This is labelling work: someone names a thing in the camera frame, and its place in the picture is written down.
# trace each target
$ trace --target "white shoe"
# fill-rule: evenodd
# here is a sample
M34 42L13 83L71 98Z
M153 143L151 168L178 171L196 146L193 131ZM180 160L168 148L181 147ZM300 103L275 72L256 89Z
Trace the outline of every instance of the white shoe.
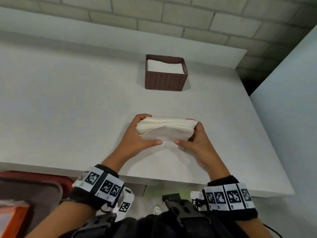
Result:
M156 206L154 206L154 208L153 208L153 215L155 215L155 216L159 216L160 214L162 214L162 209L161 209L161 207L160 206L158 206L158 205L156 205Z

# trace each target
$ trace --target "person's right hand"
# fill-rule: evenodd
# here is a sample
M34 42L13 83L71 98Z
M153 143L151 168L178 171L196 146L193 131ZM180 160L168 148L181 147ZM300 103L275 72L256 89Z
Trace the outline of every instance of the person's right hand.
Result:
M201 122L197 123L194 134L189 140L175 140L175 144L192 153L203 168L209 166L211 159L219 159Z

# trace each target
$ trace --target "person's left hand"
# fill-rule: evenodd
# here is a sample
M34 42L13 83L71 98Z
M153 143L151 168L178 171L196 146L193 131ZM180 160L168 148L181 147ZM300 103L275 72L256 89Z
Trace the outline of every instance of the person's left hand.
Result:
M152 117L150 114L139 114L134 117L129 127L126 129L120 144L114 153L118 156L131 159L146 148L161 145L163 142L158 139L145 140L139 136L136 130L137 124L146 117Z

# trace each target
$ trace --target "white table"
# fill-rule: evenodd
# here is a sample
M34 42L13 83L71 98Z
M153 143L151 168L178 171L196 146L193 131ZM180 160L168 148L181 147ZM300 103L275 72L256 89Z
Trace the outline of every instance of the white table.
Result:
M170 92L144 88L144 55L88 55L2 40L0 60L2 169L79 176L112 152L136 114L150 113L201 121L230 172L252 195L294 193L233 69L187 63L184 90ZM148 149L120 175L144 184L201 187L209 181L179 149Z

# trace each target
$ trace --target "woven basket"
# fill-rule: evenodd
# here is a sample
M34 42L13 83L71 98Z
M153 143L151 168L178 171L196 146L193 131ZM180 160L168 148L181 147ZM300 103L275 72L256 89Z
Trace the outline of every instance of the woven basket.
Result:
M161 73L147 70L147 60L165 63L181 63L184 74ZM155 90L182 91L188 76L185 60L180 57L150 55L145 56L145 88Z

